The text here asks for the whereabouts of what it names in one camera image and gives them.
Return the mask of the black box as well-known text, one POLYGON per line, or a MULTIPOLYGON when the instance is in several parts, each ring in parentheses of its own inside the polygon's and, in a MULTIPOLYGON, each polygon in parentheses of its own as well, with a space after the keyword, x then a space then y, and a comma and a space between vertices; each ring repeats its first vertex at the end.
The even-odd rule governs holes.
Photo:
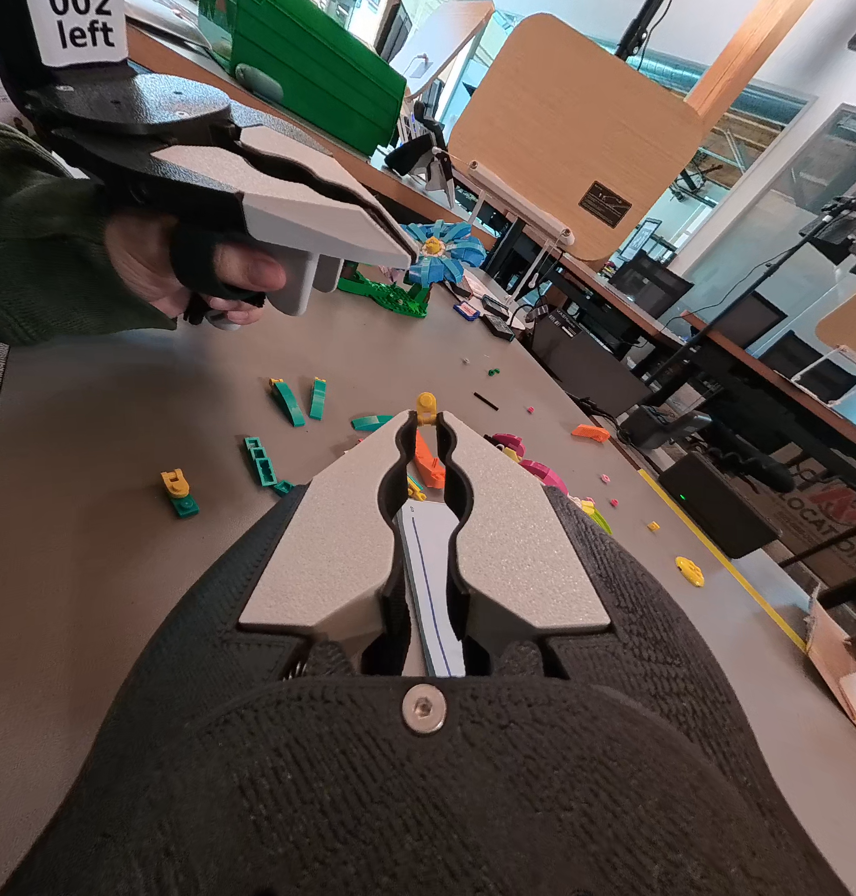
POLYGON ((534 322, 530 351, 574 399, 617 418, 650 401, 646 384, 559 309, 534 322))

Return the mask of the teal curved lego, yellow tip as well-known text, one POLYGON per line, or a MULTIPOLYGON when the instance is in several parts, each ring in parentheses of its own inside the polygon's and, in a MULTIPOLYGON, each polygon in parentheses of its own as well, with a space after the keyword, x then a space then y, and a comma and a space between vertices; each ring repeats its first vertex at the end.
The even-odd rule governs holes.
POLYGON ((304 427, 306 418, 288 383, 280 378, 270 378, 268 384, 270 397, 291 425, 295 428, 304 427))

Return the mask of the blue lego flower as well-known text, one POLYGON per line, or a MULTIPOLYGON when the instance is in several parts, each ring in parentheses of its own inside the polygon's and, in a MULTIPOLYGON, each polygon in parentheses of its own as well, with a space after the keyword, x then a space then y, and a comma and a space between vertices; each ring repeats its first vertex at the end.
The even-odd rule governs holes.
POLYGON ((418 245, 418 257, 405 275, 411 285, 429 287, 447 281, 460 284, 469 268, 479 268, 487 257, 483 243, 466 221, 411 223, 404 231, 418 245))

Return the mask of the person's left forearm green sleeve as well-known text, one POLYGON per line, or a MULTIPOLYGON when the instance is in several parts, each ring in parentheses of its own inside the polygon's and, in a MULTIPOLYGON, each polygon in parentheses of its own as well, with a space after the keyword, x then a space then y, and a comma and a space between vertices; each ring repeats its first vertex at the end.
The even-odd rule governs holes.
POLYGON ((0 123, 0 344, 176 330, 136 296, 105 246, 109 216, 93 181, 70 176, 19 130, 0 123))

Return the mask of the black handheld device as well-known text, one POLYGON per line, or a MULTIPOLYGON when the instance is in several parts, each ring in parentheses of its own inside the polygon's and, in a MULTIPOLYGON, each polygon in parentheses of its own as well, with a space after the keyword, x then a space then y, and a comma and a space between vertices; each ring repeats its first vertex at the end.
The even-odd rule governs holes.
POLYGON ((709 458, 720 472, 754 478, 779 494, 789 494, 794 490, 792 473, 785 465, 764 454, 721 422, 712 420, 700 435, 707 445, 709 458))

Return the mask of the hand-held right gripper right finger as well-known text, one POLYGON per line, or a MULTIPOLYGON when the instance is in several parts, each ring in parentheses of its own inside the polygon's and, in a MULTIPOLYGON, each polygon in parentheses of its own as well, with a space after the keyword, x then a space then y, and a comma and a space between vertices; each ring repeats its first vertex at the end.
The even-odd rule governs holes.
POLYGON ((438 413, 448 577, 456 624, 490 655, 509 644, 596 634, 610 616, 541 481, 451 412, 438 413))

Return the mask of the person's left hand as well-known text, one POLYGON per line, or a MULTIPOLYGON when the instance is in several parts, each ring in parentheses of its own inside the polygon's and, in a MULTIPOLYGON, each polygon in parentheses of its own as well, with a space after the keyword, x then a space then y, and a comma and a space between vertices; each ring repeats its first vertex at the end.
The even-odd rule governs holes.
MULTIPOLYGON (((178 220, 149 210, 122 210, 112 215, 104 244, 124 285, 137 297, 170 318, 186 311, 191 291, 176 277, 169 248, 178 220)), ((220 283, 269 293, 286 285, 285 270, 266 252, 252 246, 223 243, 211 251, 220 283)))

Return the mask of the small wooden divider panel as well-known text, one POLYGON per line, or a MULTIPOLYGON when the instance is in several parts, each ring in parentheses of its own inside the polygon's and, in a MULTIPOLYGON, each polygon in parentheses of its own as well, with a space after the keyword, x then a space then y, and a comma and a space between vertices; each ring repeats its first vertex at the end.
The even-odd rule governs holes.
POLYGON ((819 321, 814 332, 831 348, 846 346, 856 352, 856 293, 819 321))

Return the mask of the large magenta lego piece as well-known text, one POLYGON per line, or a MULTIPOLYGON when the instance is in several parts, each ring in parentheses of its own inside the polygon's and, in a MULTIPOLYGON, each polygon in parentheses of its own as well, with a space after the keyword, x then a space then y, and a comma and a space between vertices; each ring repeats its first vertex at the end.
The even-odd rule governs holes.
POLYGON ((520 461, 520 466, 540 479, 545 487, 555 487, 565 497, 569 496, 568 487, 562 477, 558 476, 556 472, 547 465, 524 458, 520 461))

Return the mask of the grey charger device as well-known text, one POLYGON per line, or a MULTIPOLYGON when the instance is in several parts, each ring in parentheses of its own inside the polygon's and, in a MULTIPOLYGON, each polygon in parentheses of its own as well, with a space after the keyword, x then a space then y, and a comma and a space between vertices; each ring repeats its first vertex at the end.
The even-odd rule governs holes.
POLYGON ((617 434, 622 442, 645 452, 699 433, 712 422, 709 415, 697 410, 671 420, 655 407, 639 405, 618 424, 617 434))

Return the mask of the black desk stand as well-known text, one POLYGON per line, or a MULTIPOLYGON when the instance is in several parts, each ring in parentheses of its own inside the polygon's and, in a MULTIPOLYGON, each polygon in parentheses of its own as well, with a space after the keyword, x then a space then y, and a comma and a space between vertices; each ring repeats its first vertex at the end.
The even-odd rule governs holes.
POLYGON ((435 120, 421 99, 401 116, 399 145, 386 155, 388 169, 400 176, 422 175, 429 192, 442 191, 451 210, 456 205, 454 168, 444 137, 443 125, 435 120))

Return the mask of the yellow tape strip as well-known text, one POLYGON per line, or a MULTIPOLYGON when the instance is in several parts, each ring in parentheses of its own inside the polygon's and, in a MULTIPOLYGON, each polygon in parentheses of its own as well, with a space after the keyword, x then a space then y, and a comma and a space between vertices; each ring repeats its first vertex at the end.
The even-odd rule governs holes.
POLYGON ((747 594, 756 602, 758 607, 766 613, 784 633, 795 647, 804 655, 807 655, 806 642, 792 629, 789 623, 776 609, 765 599, 765 597, 751 584, 751 582, 741 573, 733 562, 717 547, 713 541, 703 533, 703 531, 688 517, 688 515, 665 493, 658 482, 653 479, 650 473, 644 469, 639 469, 637 474, 641 476, 646 484, 651 487, 658 497, 671 509, 682 523, 695 535, 695 537, 706 547, 714 558, 725 568, 725 570, 735 579, 735 581, 747 592, 747 594))

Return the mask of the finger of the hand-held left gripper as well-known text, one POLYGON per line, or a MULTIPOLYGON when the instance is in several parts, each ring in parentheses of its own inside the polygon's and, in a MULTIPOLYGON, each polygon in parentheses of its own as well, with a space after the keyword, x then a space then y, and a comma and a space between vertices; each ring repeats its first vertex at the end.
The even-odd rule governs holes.
POLYGON ((373 218, 393 216, 337 160, 286 133, 259 125, 243 127, 238 151, 256 170, 279 180, 304 185, 318 195, 352 204, 373 218))
POLYGON ((164 174, 209 189, 214 199, 240 202, 242 224, 229 225, 215 211, 206 228, 226 230, 282 265, 286 285, 266 297, 285 315, 302 315, 313 289, 333 291, 345 261, 405 270, 417 260, 414 240, 395 221, 261 173, 242 157, 238 141, 231 150, 173 145, 151 159, 164 174))

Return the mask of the yellow and teal lego piece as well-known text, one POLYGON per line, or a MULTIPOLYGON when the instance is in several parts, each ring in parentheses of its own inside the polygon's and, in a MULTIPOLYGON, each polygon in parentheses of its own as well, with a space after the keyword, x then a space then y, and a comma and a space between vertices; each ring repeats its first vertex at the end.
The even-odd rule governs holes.
POLYGON ((161 472, 161 478, 170 505, 180 519, 188 519, 199 513, 199 507, 190 493, 187 478, 180 468, 161 472))

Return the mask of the open cardboard box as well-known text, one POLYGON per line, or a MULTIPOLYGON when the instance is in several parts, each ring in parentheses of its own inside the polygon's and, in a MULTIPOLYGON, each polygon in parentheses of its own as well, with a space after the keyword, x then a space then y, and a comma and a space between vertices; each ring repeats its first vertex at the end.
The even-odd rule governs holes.
POLYGON ((807 615, 807 656, 856 727, 856 596, 823 592, 807 615))

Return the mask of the green lego leaf base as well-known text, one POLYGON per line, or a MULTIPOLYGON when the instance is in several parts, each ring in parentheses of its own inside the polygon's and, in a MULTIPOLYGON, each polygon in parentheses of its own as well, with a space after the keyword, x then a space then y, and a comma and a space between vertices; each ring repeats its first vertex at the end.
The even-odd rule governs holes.
POLYGON ((358 271, 358 264, 345 261, 341 268, 337 289, 366 297, 385 310, 416 319, 427 315, 431 287, 411 283, 404 276, 402 285, 383 284, 370 280, 358 271))

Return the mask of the green plastic bin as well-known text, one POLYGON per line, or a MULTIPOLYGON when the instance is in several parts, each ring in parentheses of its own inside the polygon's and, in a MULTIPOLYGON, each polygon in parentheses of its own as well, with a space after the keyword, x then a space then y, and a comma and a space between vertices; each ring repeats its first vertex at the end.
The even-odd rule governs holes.
POLYGON ((200 1, 198 28, 237 82, 254 70, 279 104, 366 156, 397 132, 405 78, 309 1, 200 1))

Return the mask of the printed cardboard box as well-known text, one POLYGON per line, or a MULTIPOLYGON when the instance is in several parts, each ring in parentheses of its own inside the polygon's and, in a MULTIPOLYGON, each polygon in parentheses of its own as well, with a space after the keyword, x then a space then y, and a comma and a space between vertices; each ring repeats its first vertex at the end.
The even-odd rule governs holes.
POLYGON ((810 554, 803 566, 827 586, 856 577, 856 490, 818 461, 788 446, 777 454, 792 474, 793 490, 776 498, 781 543, 810 554))

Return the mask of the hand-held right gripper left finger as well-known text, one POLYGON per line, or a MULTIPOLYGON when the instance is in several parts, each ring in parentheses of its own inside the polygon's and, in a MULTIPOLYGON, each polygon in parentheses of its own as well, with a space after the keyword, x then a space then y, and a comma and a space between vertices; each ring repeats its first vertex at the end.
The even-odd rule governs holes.
POLYGON ((396 414, 314 476, 239 617, 254 633, 335 642, 380 676, 404 671, 411 644, 403 540, 417 418, 396 414))

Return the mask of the black monitor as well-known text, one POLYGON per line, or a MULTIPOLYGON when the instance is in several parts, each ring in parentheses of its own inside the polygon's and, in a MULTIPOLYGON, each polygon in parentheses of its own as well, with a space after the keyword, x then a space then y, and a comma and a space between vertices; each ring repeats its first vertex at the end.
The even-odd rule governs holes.
POLYGON ((612 289, 655 319, 680 302, 693 285, 643 250, 637 251, 610 278, 612 289))

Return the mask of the grey oval object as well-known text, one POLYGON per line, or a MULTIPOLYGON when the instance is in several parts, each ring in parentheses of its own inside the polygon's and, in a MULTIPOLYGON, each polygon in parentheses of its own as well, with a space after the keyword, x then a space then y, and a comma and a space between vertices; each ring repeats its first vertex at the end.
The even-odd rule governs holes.
POLYGON ((234 79, 250 93, 258 95, 272 105, 284 104, 284 89, 276 79, 248 63, 237 63, 234 79))

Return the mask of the white panel clamp bracket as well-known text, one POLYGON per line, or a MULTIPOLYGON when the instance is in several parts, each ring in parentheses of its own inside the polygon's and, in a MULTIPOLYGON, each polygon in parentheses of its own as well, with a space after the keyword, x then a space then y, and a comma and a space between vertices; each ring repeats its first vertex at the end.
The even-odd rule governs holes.
POLYGON ((468 218, 470 223, 476 220, 480 208, 488 200, 496 209, 502 205, 512 210, 519 220, 541 232, 546 243, 564 247, 575 243, 575 234, 567 225, 527 200, 478 161, 468 163, 466 177, 478 186, 478 197, 468 218))

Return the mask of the teal lego frame piece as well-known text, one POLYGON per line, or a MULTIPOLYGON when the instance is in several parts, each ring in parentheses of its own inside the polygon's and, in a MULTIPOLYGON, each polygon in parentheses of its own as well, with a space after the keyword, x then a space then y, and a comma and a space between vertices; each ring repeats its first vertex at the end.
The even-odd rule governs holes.
POLYGON ((253 475, 260 487, 275 488, 279 482, 273 464, 257 437, 243 439, 245 451, 250 459, 253 475))

